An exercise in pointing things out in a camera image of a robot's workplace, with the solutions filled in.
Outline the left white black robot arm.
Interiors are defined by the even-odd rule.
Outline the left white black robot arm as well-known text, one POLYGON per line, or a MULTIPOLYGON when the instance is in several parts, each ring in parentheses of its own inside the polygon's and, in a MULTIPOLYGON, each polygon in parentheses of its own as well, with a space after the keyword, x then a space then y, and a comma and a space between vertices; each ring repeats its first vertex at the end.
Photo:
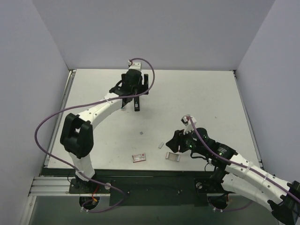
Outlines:
POLYGON ((121 80, 103 98, 103 103, 75 115, 69 113, 64 120, 60 143, 69 153, 75 174, 81 180, 80 188, 91 193, 96 189, 95 170, 92 167, 90 152, 94 145, 93 130, 113 112, 134 102, 134 111, 140 111, 141 94, 147 95, 149 75, 139 70, 129 69, 121 75, 121 80))

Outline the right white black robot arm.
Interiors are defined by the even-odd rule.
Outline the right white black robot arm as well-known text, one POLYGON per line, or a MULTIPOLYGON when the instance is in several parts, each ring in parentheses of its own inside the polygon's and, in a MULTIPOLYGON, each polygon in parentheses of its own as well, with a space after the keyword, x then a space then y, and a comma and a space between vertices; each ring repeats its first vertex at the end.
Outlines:
POLYGON ((300 218, 300 183, 277 178, 231 147, 209 138, 206 129, 185 134, 176 130, 166 146, 174 153, 190 151, 216 169, 210 177, 210 188, 242 195, 269 210, 284 225, 294 225, 300 218))

